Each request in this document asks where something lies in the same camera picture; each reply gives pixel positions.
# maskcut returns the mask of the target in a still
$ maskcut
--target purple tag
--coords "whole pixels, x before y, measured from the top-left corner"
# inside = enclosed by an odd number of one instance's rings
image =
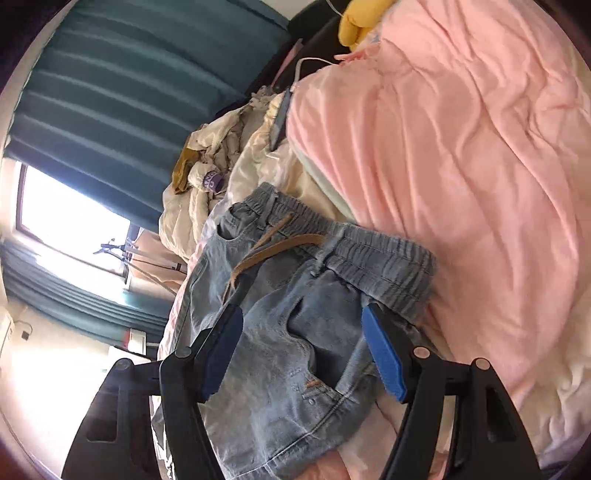
[[[223,177],[214,171],[208,171],[203,177],[203,187],[213,193],[220,193],[223,188]]]

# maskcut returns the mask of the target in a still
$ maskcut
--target light blue jeans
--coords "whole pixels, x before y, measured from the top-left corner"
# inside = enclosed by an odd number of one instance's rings
[[[305,233],[326,241],[280,252],[246,272],[250,280],[239,277],[231,300],[244,312],[244,331],[220,390],[200,406],[227,479],[293,478],[351,437],[378,382],[363,306],[377,301],[412,322],[430,292],[435,262],[423,247],[327,220],[263,184],[230,208],[207,244],[175,348],[215,322],[232,270],[288,213],[271,245]]]

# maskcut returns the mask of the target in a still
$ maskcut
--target phone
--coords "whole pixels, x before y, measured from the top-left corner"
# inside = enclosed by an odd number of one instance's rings
[[[271,125],[271,131],[269,132],[269,148],[272,152],[277,150],[277,147],[285,138],[285,125],[287,123],[287,111],[289,110],[290,103],[291,90],[287,89],[283,95],[279,110],[277,110],[275,121]]]

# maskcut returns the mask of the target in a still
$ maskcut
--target white cable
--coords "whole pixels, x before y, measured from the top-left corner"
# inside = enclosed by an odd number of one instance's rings
[[[329,4],[329,7],[332,9],[332,11],[333,11],[334,13],[336,13],[336,14],[337,14],[338,16],[340,16],[340,17],[342,17],[342,16],[343,16],[343,14],[342,14],[341,12],[339,12],[339,11],[338,11],[338,10],[335,8],[335,6],[332,4],[332,2],[331,2],[330,0],[326,0],[326,3],[328,3],[328,4]]]
[[[332,63],[331,61],[328,61],[325,59],[320,59],[318,57],[304,57],[303,59],[299,59],[297,61],[297,63],[295,64],[294,83],[291,84],[291,88],[290,88],[290,90],[292,92],[294,91],[294,89],[296,87],[296,83],[300,81],[301,64],[304,63],[304,60],[318,60],[318,61],[323,61],[324,63],[327,63],[328,65],[337,65],[336,63]]]

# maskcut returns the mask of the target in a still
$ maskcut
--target window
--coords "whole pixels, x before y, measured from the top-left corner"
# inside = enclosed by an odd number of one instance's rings
[[[63,254],[124,277],[127,267],[121,260],[95,252],[101,244],[122,245],[135,239],[139,230],[100,203],[27,166],[21,168],[18,185],[17,229]]]

